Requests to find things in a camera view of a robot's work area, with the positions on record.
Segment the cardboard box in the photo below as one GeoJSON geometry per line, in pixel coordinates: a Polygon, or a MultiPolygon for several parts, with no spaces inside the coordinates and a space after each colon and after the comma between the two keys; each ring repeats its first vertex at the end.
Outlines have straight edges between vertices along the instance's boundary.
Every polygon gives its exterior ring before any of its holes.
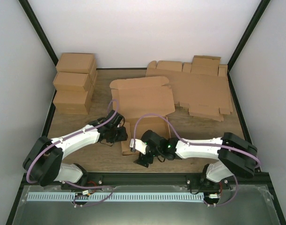
{"type": "Polygon", "coordinates": [[[89,91],[97,72],[91,74],[58,72],[53,85],[59,91],[89,91]]]}
{"type": "Polygon", "coordinates": [[[57,91],[53,104],[61,114],[87,115],[92,105],[94,86],[89,91],[57,91]]]}
{"type": "Polygon", "coordinates": [[[110,83],[112,98],[118,103],[113,103],[113,109],[124,116],[128,138],[121,142],[122,155],[134,155],[131,152],[130,140],[135,137],[140,139],[147,130],[152,130],[158,135],[168,139],[171,137],[168,124],[159,117],[144,117],[136,126],[137,120],[148,113],[156,113],[162,117],[175,111],[172,88],[169,79],[164,76],[117,79],[110,83]]]}
{"type": "Polygon", "coordinates": [[[62,53],[57,65],[58,72],[89,74],[95,68],[95,56],[91,53],[62,53]]]}

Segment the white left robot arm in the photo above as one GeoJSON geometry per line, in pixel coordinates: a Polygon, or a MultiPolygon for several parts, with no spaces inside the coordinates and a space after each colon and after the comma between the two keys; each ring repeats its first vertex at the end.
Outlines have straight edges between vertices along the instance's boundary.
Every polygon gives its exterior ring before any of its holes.
{"type": "Polygon", "coordinates": [[[98,118],[70,134],[52,139],[41,136],[22,164],[27,172],[26,181],[42,187],[59,181],[84,189],[88,185],[88,172],[77,163],[63,163],[63,159],[88,145],[102,141],[113,145],[127,140],[124,123],[124,116],[111,110],[106,117],[98,118]]]}

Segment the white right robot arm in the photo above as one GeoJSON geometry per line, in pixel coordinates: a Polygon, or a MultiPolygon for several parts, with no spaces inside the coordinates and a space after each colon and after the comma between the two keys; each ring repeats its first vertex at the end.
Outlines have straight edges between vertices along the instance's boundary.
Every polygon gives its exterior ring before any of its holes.
{"type": "Polygon", "coordinates": [[[209,140],[188,140],[159,136],[152,130],[146,131],[140,139],[131,139],[131,151],[138,151],[137,164],[149,167],[154,157],[163,160],[208,158],[216,162],[204,167],[201,184],[207,189],[213,188],[223,179],[236,176],[253,178],[259,165],[257,148],[233,133],[209,140]]]}

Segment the stack of flat cardboard sheets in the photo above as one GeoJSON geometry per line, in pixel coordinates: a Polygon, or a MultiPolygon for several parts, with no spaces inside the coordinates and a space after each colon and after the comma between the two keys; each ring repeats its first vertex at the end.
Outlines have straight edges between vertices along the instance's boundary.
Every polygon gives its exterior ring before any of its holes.
{"type": "Polygon", "coordinates": [[[174,104],[189,115],[223,121],[233,111],[227,78],[191,73],[191,64],[180,61],[151,61],[146,77],[164,76],[172,88],[174,104]]]}

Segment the upright cardboard sheet at back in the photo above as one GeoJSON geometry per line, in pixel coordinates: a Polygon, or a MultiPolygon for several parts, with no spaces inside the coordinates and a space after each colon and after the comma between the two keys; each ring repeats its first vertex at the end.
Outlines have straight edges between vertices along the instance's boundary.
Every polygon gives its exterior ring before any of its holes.
{"type": "Polygon", "coordinates": [[[218,76],[221,57],[195,55],[192,60],[191,73],[218,76]]]}

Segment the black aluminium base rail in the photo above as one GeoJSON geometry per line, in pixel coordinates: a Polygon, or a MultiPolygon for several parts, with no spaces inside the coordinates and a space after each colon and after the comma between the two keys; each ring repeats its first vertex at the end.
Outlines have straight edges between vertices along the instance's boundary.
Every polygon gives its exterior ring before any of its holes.
{"type": "MultiPolygon", "coordinates": [[[[127,185],[190,185],[198,184],[202,173],[127,173],[127,172],[88,172],[88,180],[107,186],[127,185]]],[[[256,185],[271,183],[267,172],[257,172],[253,178],[241,178],[236,175],[239,184],[256,185]]]]}

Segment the left black frame post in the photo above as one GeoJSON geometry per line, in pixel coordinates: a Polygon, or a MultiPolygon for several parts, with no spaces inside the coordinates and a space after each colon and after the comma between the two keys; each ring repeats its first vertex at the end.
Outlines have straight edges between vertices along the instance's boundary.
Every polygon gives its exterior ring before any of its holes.
{"type": "Polygon", "coordinates": [[[49,42],[48,37],[46,36],[35,12],[33,11],[30,3],[28,0],[18,0],[21,7],[23,8],[28,20],[30,21],[32,27],[34,28],[35,32],[37,33],[39,39],[41,40],[45,50],[47,51],[50,59],[52,60],[54,66],[58,63],[58,58],[56,56],[56,53],[52,47],[52,45],[49,42]]]}

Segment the black frame post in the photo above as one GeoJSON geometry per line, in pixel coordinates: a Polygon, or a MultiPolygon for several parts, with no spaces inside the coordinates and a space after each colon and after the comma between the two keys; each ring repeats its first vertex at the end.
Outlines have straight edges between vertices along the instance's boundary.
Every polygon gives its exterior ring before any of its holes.
{"type": "Polygon", "coordinates": [[[236,63],[237,59],[239,58],[242,50],[244,49],[247,41],[249,40],[251,34],[255,30],[258,22],[260,21],[262,15],[264,14],[266,8],[268,7],[270,3],[270,0],[261,0],[250,20],[248,23],[240,41],[238,42],[238,45],[236,46],[232,56],[230,57],[230,60],[228,62],[228,71],[230,71],[234,64],[236,63]]]}
{"type": "Polygon", "coordinates": [[[50,59],[52,60],[54,66],[58,63],[58,58],[56,56],[56,53],[52,47],[52,45],[49,42],[48,37],[46,36],[35,12],[33,11],[30,3],[28,0],[18,0],[21,7],[23,8],[28,20],[30,21],[32,27],[34,28],[35,32],[37,33],[39,39],[41,40],[45,50],[47,51],[50,59]]]}

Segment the right black frame post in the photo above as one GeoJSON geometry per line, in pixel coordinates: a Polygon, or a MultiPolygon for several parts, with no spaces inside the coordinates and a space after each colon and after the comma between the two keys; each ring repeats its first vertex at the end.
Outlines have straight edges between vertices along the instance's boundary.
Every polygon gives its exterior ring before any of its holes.
{"type": "Polygon", "coordinates": [[[230,71],[234,64],[236,63],[237,59],[239,58],[242,50],[244,49],[247,41],[249,40],[251,34],[255,30],[258,22],[260,21],[262,15],[264,14],[266,8],[268,7],[270,3],[270,0],[261,0],[250,20],[248,23],[240,41],[238,42],[238,45],[236,46],[232,56],[230,57],[230,60],[228,62],[228,71],[230,71]]]}

